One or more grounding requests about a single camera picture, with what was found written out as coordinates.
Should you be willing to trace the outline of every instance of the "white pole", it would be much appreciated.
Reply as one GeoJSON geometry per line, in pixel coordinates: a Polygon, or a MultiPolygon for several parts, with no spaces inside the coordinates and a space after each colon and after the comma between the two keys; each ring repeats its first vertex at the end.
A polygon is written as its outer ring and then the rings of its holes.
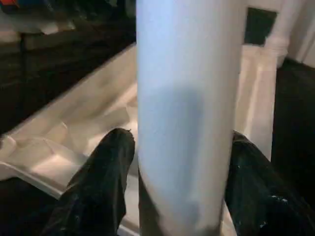
{"type": "Polygon", "coordinates": [[[284,0],[270,35],[266,39],[265,49],[278,54],[278,66],[287,55],[293,27],[306,0],[284,0]]]}
{"type": "Polygon", "coordinates": [[[245,0],[137,1],[142,236],[218,234],[245,15],[245,0]]]}

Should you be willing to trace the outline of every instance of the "white plastic tray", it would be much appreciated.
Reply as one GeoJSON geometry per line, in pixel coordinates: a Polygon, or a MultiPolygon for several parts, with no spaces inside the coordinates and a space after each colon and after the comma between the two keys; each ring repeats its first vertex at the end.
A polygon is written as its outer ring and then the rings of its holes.
{"type": "MultiPolygon", "coordinates": [[[[261,119],[255,110],[261,96],[259,86],[262,83],[269,86],[273,83],[269,82],[272,76],[275,78],[270,61],[258,60],[262,58],[260,54],[258,47],[243,48],[235,126],[249,139],[261,132],[261,127],[257,130],[255,127],[255,119],[261,119]]],[[[0,150],[0,180],[17,176],[59,198],[73,175],[112,128],[120,126],[131,130],[137,143],[136,96],[136,48],[131,46],[5,136],[0,150]]],[[[139,233],[137,161],[136,152],[127,178],[127,215],[120,227],[121,236],[139,233]]],[[[222,234],[236,235],[226,206],[222,234]]]]}

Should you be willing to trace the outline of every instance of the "dark floor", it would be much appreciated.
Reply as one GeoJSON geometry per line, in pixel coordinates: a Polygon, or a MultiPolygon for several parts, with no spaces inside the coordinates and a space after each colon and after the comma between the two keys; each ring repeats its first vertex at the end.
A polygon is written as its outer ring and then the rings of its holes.
{"type": "MultiPolygon", "coordinates": [[[[275,16],[273,12],[250,9],[245,42],[262,44],[275,16]]],[[[3,68],[8,76],[0,78],[0,110],[5,111],[0,117],[0,132],[10,130],[134,40],[134,29],[117,28],[112,27],[112,33],[106,29],[105,37],[96,37],[93,43],[77,42],[29,53],[28,63],[32,70],[27,75],[27,96],[23,103],[19,99],[19,55],[6,56],[11,66],[3,68]],[[36,65],[45,61],[50,62],[46,68],[36,70],[36,65]]],[[[314,103],[315,70],[286,60],[277,74],[272,163],[315,209],[315,194],[312,193],[314,103]]],[[[19,179],[1,182],[0,236],[38,235],[54,203],[54,199],[19,179]]]]}

